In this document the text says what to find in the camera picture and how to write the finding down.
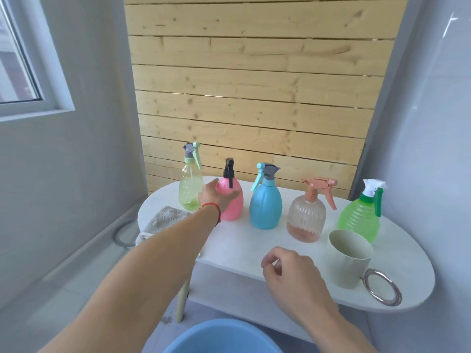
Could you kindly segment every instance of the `white spray nozzle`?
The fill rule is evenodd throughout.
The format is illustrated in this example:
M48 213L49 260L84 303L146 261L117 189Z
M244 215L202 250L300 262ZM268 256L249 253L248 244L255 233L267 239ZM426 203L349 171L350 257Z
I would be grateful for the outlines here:
M368 179L368 180L363 180L363 182L365 183L365 190L363 191L363 194L366 195L367 197L374 197L374 193L376 192L378 188L386 187L385 181Z

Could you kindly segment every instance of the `green spray bottle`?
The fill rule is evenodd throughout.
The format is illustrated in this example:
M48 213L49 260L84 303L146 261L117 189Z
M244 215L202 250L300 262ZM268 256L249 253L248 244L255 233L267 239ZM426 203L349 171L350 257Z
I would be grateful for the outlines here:
M356 201L351 202L339 217L339 229L360 234L370 243L376 239L380 230L381 199L385 181L363 180L365 190Z
M199 142L188 142L183 147L186 165L181 169L178 201L188 211L196 211L200 207L198 193L203 189L203 175L201 174L199 147Z

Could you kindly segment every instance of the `blue basin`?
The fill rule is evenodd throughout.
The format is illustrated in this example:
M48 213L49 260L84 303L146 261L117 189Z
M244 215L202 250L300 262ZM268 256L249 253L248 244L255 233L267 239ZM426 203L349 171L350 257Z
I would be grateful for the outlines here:
M191 327L164 353L283 353L272 339L250 323L217 319Z

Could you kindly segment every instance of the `person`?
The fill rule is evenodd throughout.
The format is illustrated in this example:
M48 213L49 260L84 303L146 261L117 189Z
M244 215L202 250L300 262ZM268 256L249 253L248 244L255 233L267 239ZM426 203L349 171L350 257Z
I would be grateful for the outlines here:
M224 211L239 195L204 185L201 205ZM41 353L136 353L191 276L196 257L219 218L206 205L131 250L105 277L78 317ZM326 283L308 256L279 247L261 263L278 306L302 326L323 353L378 353L362 332L338 312Z

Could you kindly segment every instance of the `table leg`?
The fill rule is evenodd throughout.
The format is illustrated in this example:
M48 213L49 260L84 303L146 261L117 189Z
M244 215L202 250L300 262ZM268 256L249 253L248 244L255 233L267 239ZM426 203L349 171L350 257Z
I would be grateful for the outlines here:
M183 313L185 312L186 299L188 297L188 292L190 289L190 280L185 281L180 291L178 292L178 302L177 302L177 311L175 312L175 322L181 322L183 320Z

